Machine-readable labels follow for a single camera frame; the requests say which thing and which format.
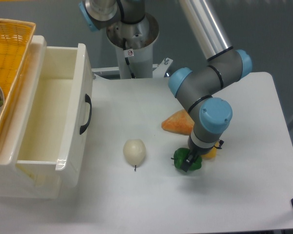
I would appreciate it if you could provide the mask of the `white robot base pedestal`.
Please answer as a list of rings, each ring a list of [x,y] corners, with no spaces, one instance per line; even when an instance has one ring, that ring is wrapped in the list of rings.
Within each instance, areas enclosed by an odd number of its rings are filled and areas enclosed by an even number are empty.
[[[95,77],[115,76],[119,79],[169,77],[173,59],[165,57],[153,63],[153,45],[159,36],[159,24],[150,14],[136,24],[116,22],[106,29],[106,35],[115,48],[117,67],[93,69]]]

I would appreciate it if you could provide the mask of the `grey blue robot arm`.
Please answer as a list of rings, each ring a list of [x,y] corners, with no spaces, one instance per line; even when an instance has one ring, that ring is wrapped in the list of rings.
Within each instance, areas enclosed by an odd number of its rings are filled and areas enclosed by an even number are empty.
[[[188,148],[176,150],[173,156],[175,167],[187,172],[201,167],[203,155],[221,148],[220,137],[232,119],[231,106],[215,98],[215,93],[247,76],[253,64],[245,51],[233,48],[209,1],[182,0],[180,5],[208,63],[199,73],[178,69],[168,82],[194,122]],[[146,12],[145,1],[83,0],[79,8],[91,31],[106,30],[122,79],[154,76],[153,44],[159,25]]]

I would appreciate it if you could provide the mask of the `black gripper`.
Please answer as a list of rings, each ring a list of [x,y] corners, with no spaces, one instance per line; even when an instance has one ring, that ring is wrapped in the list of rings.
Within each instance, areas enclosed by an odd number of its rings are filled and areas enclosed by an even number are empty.
[[[189,169],[197,161],[197,155],[202,156],[204,154],[207,154],[217,143],[219,144],[218,150],[222,149],[224,141],[221,139],[211,143],[202,142],[200,140],[198,142],[194,142],[192,139],[188,139],[188,146],[190,148],[190,151],[195,153],[196,155],[189,153],[187,156],[185,156],[180,166],[180,169],[184,172],[188,172]]]

